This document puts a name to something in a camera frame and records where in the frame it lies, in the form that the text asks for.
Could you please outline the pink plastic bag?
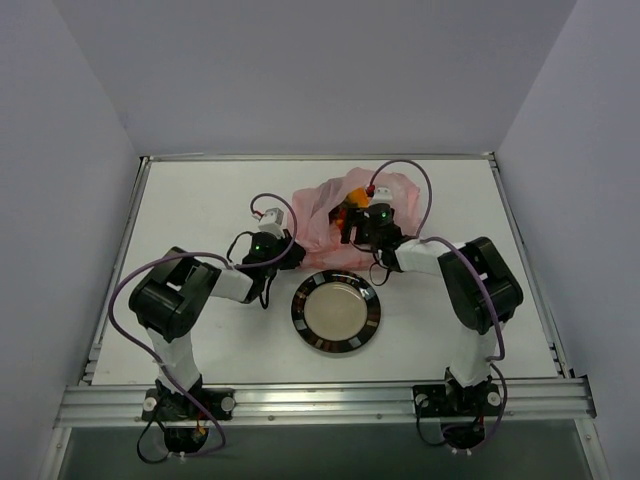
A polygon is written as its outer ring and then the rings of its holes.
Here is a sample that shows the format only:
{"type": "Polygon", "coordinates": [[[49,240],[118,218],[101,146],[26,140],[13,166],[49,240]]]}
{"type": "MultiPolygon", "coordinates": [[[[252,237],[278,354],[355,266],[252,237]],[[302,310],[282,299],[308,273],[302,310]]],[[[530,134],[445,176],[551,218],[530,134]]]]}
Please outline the pink plastic bag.
{"type": "Polygon", "coordinates": [[[394,221],[405,234],[416,232],[423,218],[420,188],[401,173],[380,173],[353,168],[341,177],[326,180],[316,187],[304,188],[292,194],[294,213],[288,222],[297,227],[296,242],[305,250],[304,268],[366,270],[373,257],[349,244],[340,242],[340,229],[329,219],[330,211],[338,207],[349,194],[364,189],[370,181],[387,187],[392,194],[394,221]]]}

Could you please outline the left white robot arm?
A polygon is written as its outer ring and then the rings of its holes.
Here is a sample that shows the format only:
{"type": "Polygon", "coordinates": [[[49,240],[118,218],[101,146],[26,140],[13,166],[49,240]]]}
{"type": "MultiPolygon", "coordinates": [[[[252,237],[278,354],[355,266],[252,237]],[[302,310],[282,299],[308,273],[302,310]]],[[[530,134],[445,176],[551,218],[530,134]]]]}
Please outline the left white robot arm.
{"type": "Polygon", "coordinates": [[[160,359],[156,386],[167,392],[166,408],[177,418],[190,419],[201,409],[203,380],[194,358],[191,330],[208,300],[259,301],[267,308],[277,273],[299,267],[305,256],[306,250],[289,231],[281,238],[256,232],[247,255],[233,268],[215,267],[173,247],[136,285],[128,307],[160,359]]]}

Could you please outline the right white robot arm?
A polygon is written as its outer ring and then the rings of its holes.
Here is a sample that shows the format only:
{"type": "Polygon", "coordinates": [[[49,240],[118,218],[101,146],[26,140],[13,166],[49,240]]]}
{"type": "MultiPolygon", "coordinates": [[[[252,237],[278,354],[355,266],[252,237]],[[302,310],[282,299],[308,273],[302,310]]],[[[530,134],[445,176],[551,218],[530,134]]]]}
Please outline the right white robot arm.
{"type": "Polygon", "coordinates": [[[467,412],[479,402],[479,387],[489,381],[491,369],[506,356],[502,328],[523,303],[523,290],[491,239],[454,244],[439,236],[407,235],[394,214],[386,203],[341,208],[341,242],[370,253],[389,271],[443,280],[461,323],[444,400],[453,411],[467,412]]]}

